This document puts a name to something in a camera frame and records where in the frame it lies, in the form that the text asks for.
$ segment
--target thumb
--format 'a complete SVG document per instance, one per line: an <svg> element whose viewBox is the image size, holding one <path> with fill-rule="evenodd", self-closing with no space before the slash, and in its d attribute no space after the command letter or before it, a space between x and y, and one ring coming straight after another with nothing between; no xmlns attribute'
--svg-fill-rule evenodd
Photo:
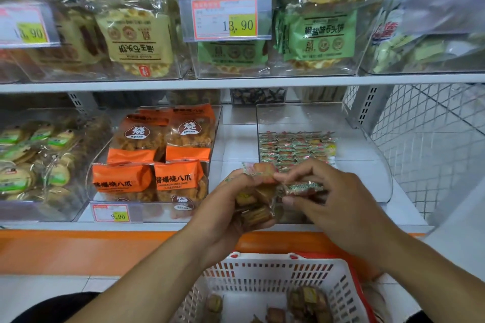
<svg viewBox="0 0 485 323"><path fill-rule="evenodd" d="M312 202L309 199L302 197L283 197L283 203L287 206L292 206L296 210L302 211L314 224L322 222L326 216L324 206Z"/></svg>

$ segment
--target person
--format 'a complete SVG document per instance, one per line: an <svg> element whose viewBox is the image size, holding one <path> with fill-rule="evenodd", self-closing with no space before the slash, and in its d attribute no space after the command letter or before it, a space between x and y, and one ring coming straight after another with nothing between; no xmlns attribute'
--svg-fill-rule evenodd
<svg viewBox="0 0 485 323"><path fill-rule="evenodd" d="M485 320L485 284L401 231L357 175L310 159L275 179L322 182L329 190L325 205L305 198L283 202L304 212L336 245L395 278L434 323ZM233 218L235 197L259 184L258 176L246 174L222 182L181 231L67 322L168 322L202 272L227 257L250 231Z"/></svg>

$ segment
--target shopping basket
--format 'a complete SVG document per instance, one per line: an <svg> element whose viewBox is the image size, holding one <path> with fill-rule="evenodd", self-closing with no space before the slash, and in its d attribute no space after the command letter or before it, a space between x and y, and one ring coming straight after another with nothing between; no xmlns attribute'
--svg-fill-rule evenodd
<svg viewBox="0 0 485 323"><path fill-rule="evenodd" d="M237 252L204 271L171 323L200 323L211 293L224 299L222 323L250 323L254 315L265 321L268 307L286 309L288 291L304 285L325 292L334 323L376 323L355 271L343 259Z"/></svg>

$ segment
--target white shelf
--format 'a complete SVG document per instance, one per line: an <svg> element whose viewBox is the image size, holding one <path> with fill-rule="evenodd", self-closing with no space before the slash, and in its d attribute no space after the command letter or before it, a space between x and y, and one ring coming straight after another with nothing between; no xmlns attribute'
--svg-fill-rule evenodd
<svg viewBox="0 0 485 323"><path fill-rule="evenodd" d="M333 77L265 77L170 81L55 82L0 85L0 93L144 91L160 89L401 85L485 82L485 73L393 74Z"/></svg>
<svg viewBox="0 0 485 323"><path fill-rule="evenodd" d="M221 150L214 152L215 158L213 158L210 166L209 190L214 189L232 170L240 168L242 161L258 161L258 131L256 119L255 108L234 107L231 105L223 106L222 121L216 139L216 145L221 146ZM368 147L368 143L363 142L363 147ZM353 143L353 147L348 147L348 150L352 148L356 149L355 154L358 154L362 150L358 148L355 142ZM379 196L381 196L379 192L382 187L373 186L373 184L378 183L378 179L363 179L363 181L365 183L370 181L368 183L369 189L379 199ZM393 180L393 192L390 202L383 204L382 207L387 215L406 232L428 232L432 229L414 207L406 193L397 184L396 180ZM183 228L185 223L153 222L120 224L94 222L91 207L88 205L77 222L2 222L1 226L5 228L36 230L176 231ZM313 225L276 225L269 230L318 231Z"/></svg>

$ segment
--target yellow price label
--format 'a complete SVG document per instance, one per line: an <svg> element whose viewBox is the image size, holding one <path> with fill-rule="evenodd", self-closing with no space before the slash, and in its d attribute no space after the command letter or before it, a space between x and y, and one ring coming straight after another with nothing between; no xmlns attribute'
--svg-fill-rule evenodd
<svg viewBox="0 0 485 323"><path fill-rule="evenodd" d="M18 22L17 28L20 38L25 44L39 44L49 42L41 23Z"/></svg>
<svg viewBox="0 0 485 323"><path fill-rule="evenodd" d="M128 217L128 212L113 212L113 218L115 222L129 222L130 218Z"/></svg>
<svg viewBox="0 0 485 323"><path fill-rule="evenodd" d="M229 35L231 37L256 36L256 14L230 14Z"/></svg>

